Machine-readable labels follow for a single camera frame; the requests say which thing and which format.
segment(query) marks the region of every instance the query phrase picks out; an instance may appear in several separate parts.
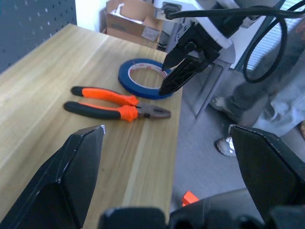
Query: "wooden table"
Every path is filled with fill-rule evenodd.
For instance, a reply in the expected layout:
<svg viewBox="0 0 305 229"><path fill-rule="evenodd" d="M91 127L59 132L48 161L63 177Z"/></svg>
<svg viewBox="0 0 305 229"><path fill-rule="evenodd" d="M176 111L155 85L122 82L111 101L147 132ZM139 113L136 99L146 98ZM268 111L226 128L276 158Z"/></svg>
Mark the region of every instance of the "wooden table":
<svg viewBox="0 0 305 229"><path fill-rule="evenodd" d="M101 124L106 135L84 228L96 228L99 216L110 207L157 206L168 213L181 90L165 100L140 99L171 110L171 119L165 120L96 120L62 108L65 101L82 99L70 93L74 85L129 94L117 77L119 66L133 58L162 62L165 53L68 25L0 76L0 220L71 133ZM133 78L160 85L162 80L154 74L139 70Z"/></svg>

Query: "robotic arm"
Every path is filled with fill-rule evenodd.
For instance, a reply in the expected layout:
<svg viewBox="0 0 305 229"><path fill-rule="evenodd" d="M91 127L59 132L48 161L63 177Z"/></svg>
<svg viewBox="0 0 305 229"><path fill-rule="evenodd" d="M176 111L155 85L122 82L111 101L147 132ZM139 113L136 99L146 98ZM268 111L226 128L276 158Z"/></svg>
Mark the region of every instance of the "robotic arm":
<svg viewBox="0 0 305 229"><path fill-rule="evenodd" d="M298 6L295 5L297 8L290 8L292 11L283 11L273 8L278 2L279 0L217 0L211 9L205 10L196 0L155 0L156 18L173 20L183 25L177 33L177 45L167 54L163 63L163 70L177 67L164 80L159 94L177 91L195 74L202 72L218 58L221 49L228 49L233 44L230 37L240 27L250 27L262 15L276 16L274 22L280 22L282 28L283 48L274 62L277 65L286 44L287 27L284 18L303 17L303 11L293 10L305 4L305 1L301 1ZM268 71L264 78L272 71L273 69Z"/></svg>

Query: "black cable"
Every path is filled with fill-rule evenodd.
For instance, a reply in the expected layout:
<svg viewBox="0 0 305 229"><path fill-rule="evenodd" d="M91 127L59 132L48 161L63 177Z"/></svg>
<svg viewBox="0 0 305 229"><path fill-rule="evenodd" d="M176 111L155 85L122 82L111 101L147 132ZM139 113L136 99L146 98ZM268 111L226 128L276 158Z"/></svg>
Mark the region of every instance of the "black cable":
<svg viewBox="0 0 305 229"><path fill-rule="evenodd" d="M165 12L166 18L169 20L175 18L186 18L186 17L212 17L212 16L250 16L250 15L257 15L257 16L274 16L276 19L267 27L267 29L255 40L254 44L249 49L245 61L244 61L244 78L249 83L259 83L269 77L279 65L284 51L287 45L287 38L288 38L288 31L287 31L287 24L284 18L301 18L305 16L305 10L294 12L296 9L305 5L305 0L300 1L299 3L295 4L288 10L277 10L274 8L269 7L251 7L251 8L239 8L239 9L217 9L217 10L193 10L193 11L181 11L181 12ZM261 41L261 39L277 24L280 24L282 35L281 35L281 44L279 52L276 56L275 61L271 65L270 69L261 77L257 79L250 79L247 73L247 66L249 59L252 55L253 50Z"/></svg>

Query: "gray pants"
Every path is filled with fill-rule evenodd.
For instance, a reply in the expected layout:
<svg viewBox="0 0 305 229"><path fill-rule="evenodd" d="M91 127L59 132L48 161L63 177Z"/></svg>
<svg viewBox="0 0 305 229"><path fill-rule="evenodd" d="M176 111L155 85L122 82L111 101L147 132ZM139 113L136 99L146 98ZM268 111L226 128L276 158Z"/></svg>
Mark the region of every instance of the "gray pants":
<svg viewBox="0 0 305 229"><path fill-rule="evenodd" d="M226 99L228 109L237 118L241 118L244 111L250 109L263 96L267 95L272 99L277 92L282 90L283 86L292 80L293 75L289 74L290 69L296 64L305 49L305 41L301 40L301 36L302 33L296 33L295 28L293 28L288 34L287 47L283 58L272 75L260 83L239 85L235 88L233 95ZM253 71L253 78L258 78L268 71L277 56L278 50L279 45L260 60Z"/></svg>

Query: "tape roll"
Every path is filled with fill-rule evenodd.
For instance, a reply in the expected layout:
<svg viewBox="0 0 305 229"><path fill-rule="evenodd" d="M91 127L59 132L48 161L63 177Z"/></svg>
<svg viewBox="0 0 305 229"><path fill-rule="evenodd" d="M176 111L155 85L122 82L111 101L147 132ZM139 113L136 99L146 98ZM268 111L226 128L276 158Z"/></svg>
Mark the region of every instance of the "tape roll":
<svg viewBox="0 0 305 229"><path fill-rule="evenodd" d="M162 71L162 64L157 61L149 59L133 59L126 61L119 69L119 82L126 89L135 96L146 99L164 99L171 94L159 95L159 88L145 87L138 84L131 78L131 73L136 69L152 69L162 75L164 78L171 72L171 70Z"/></svg>

